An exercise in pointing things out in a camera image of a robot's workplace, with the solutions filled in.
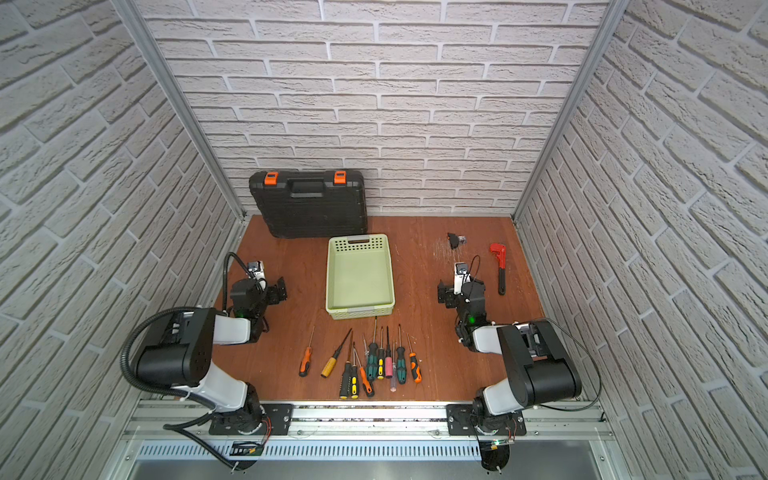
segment yellow screwdriver handle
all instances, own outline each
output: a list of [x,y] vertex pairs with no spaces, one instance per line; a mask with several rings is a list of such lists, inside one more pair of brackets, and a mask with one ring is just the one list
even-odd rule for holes
[[328,359],[328,363],[326,363],[326,365],[323,367],[323,371],[320,373],[320,376],[322,376],[324,379],[327,379],[333,371],[334,366],[336,366],[336,359],[331,357]]

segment basket handle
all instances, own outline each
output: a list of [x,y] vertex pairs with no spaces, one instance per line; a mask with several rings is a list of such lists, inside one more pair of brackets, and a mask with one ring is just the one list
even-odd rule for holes
[[347,243],[368,243],[371,241],[370,235],[352,235],[346,238]]

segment teal screwdriver handle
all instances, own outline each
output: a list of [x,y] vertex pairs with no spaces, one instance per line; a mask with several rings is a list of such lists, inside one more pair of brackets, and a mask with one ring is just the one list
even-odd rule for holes
[[376,352],[379,350],[379,346],[376,342],[368,345],[368,365],[366,366],[366,376],[369,382],[376,380],[376,366],[379,364],[379,359],[376,358]]
[[406,384],[406,349],[401,346],[397,347],[397,381]]

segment red wrench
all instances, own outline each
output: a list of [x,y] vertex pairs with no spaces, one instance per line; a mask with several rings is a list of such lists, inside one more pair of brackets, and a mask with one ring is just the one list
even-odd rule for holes
[[507,247],[503,243],[491,243],[491,253],[498,258],[498,294],[507,292]]

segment red wrench head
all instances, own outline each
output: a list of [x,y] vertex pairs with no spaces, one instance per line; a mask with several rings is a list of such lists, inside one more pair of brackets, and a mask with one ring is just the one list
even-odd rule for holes
[[498,268],[507,267],[507,247],[503,243],[491,243],[491,253],[498,258]]

